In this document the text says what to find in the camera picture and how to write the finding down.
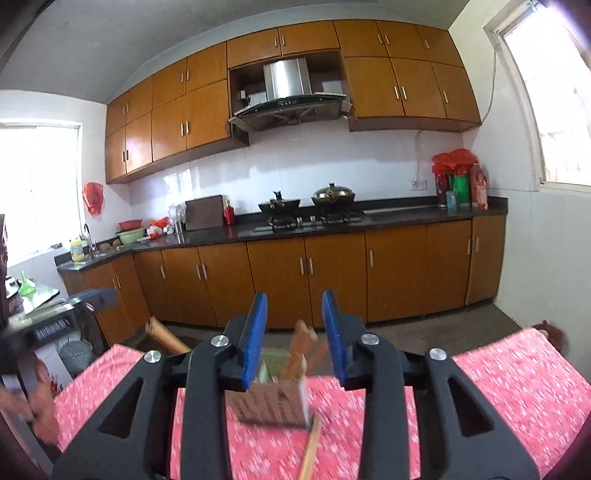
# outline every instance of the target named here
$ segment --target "electrical outlet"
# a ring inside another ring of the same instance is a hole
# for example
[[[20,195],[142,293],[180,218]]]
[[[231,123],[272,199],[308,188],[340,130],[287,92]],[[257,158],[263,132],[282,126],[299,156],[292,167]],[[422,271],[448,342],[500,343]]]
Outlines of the electrical outlet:
[[[411,180],[410,181],[410,189],[411,190],[427,190],[427,181],[426,180]]]

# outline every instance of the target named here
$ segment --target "blue gripper pad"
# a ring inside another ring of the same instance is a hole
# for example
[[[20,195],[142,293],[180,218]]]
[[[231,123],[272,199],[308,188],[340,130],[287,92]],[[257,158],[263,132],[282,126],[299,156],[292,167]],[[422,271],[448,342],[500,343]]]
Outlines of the blue gripper pad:
[[[256,377],[266,325],[267,295],[257,292],[246,317],[238,345],[238,348],[243,352],[242,386],[244,390],[248,390]]]
[[[322,318],[324,320],[324,328],[326,329],[326,337],[329,341],[330,356],[333,362],[335,377],[339,379],[341,387],[344,387],[347,369],[347,352],[343,344],[342,332],[339,326],[342,316],[332,290],[327,290],[322,294]]]

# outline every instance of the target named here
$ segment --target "window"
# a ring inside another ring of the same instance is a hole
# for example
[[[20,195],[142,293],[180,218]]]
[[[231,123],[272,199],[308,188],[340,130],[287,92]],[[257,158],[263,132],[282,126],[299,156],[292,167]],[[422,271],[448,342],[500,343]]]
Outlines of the window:
[[[529,3],[499,32],[529,96],[543,181],[591,186],[591,70],[558,12]]]
[[[9,265],[79,235],[78,134],[78,128],[0,125]]]

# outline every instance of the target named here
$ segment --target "cutting board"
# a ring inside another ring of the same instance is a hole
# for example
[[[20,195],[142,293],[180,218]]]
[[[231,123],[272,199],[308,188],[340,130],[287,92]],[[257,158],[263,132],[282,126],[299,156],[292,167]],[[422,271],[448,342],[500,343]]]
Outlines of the cutting board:
[[[223,197],[213,195],[185,202],[187,230],[202,230],[223,226]]]

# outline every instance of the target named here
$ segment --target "box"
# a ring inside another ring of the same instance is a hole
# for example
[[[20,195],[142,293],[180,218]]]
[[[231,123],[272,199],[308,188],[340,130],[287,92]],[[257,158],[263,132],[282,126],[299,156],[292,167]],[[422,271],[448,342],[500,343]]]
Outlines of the box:
[[[280,427],[310,428],[310,408],[306,376],[280,378],[290,353],[279,348],[261,349],[259,371],[247,392],[226,392],[226,402],[244,423]],[[302,358],[302,371],[306,359]]]

